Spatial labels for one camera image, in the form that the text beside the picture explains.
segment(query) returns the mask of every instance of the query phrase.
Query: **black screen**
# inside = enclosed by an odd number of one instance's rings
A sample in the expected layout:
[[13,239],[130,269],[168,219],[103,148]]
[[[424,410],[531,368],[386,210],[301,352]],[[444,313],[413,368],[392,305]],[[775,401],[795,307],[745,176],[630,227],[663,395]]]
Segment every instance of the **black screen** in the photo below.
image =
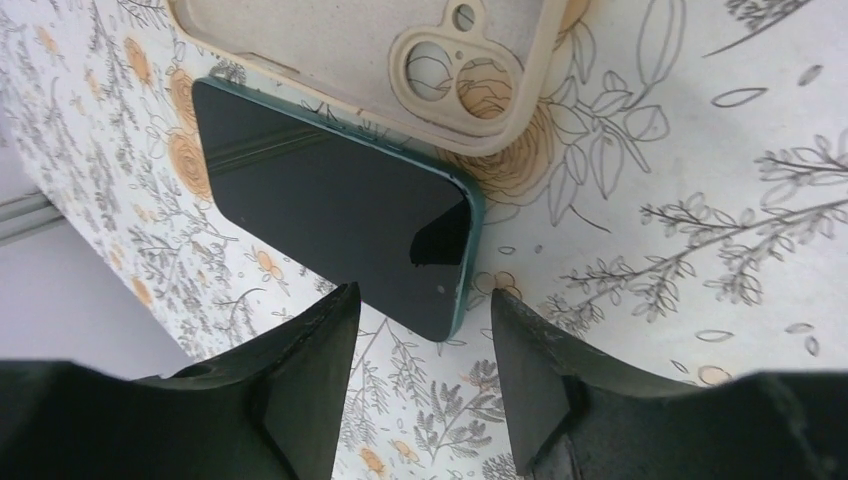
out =
[[451,333],[471,206],[450,180],[205,83],[194,107],[225,217],[423,337]]

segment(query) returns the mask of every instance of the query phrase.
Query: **orange flower print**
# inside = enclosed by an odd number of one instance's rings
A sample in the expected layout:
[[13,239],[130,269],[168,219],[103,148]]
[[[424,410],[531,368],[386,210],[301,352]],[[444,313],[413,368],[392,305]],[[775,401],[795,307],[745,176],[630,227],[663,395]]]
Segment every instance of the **orange flower print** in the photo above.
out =
[[174,110],[180,117],[180,124],[189,132],[197,131],[197,117],[194,113],[194,102],[191,99],[191,85],[194,80],[182,68],[178,68],[171,74],[169,88],[171,90],[171,101],[174,102]]
[[127,37],[124,40],[124,52],[127,54],[127,63],[133,72],[135,72],[138,81],[145,87],[152,86],[153,72],[150,70],[147,54],[141,49],[141,45],[132,38]]
[[177,177],[198,198],[212,201],[212,187],[203,150],[194,134],[177,130],[168,137],[168,155]]
[[368,468],[369,472],[376,473],[379,478],[385,478],[386,466],[373,450],[370,448],[363,448],[359,452],[359,456],[362,457],[362,460],[365,462],[365,466]]
[[56,43],[56,40],[53,40],[53,37],[50,36],[50,33],[44,27],[35,27],[35,34],[38,37],[38,41],[44,46],[44,49],[52,56],[59,55],[59,45]]
[[138,300],[145,307],[150,308],[150,305],[153,304],[153,297],[150,296],[150,290],[147,289],[147,285],[144,284],[138,277],[132,278],[133,290],[135,290],[135,296],[138,297]]
[[[474,62],[460,72],[458,95],[462,105],[480,118],[495,118],[509,107],[509,75],[492,62]],[[437,149],[439,158],[467,171],[495,203],[526,206],[548,185],[554,154],[554,125],[550,109],[539,102],[527,129],[502,151],[469,157]]]
[[100,82],[94,77],[94,72],[90,68],[85,69],[85,83],[91,90],[91,94],[98,102],[103,99],[103,90],[100,89]]
[[474,277],[474,288],[483,295],[490,295],[496,288],[500,288],[513,294],[521,300],[521,290],[515,286],[515,277],[509,272],[498,272],[492,275],[489,272],[480,272]]
[[251,262],[256,262],[259,266],[259,271],[264,273],[262,276],[263,282],[271,281],[271,279],[276,280],[277,285],[289,295],[288,286],[286,283],[285,277],[283,276],[283,270],[274,262],[271,258],[271,255],[264,250],[256,250],[255,248],[251,250],[251,253],[246,253],[244,255]]
[[407,445],[406,443],[404,443],[400,440],[394,440],[394,441],[392,441],[392,446],[400,454],[401,461],[403,461],[405,463],[418,463],[419,462],[420,459],[418,458],[418,454],[415,453],[414,450],[409,448],[409,445]]

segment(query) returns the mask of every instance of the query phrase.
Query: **black plastic part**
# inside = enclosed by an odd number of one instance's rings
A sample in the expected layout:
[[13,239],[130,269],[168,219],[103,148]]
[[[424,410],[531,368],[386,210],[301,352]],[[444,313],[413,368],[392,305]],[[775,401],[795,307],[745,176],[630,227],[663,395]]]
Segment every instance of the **black plastic part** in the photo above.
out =
[[848,478],[848,375],[766,372],[701,389],[616,360],[502,290],[492,330],[519,475]]
[[0,362],[0,478],[329,479],[359,310],[341,286],[167,379]]

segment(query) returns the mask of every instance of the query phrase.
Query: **smartphone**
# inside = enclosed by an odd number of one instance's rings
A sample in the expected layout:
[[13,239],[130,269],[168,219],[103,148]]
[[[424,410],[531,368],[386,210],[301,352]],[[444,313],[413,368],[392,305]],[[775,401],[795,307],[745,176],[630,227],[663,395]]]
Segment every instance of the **smartphone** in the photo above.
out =
[[358,282],[428,340],[459,329],[485,208],[472,177],[243,86],[206,78],[192,95],[227,219],[332,283]]

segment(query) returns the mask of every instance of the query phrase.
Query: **white wall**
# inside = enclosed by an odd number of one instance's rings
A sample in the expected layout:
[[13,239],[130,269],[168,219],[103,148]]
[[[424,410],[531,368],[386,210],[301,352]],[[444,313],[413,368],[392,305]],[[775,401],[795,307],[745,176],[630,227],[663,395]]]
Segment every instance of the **white wall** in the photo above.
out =
[[[0,148],[0,203],[35,188],[19,162]],[[192,363],[65,221],[0,247],[0,359],[15,358],[71,359],[124,378]]]

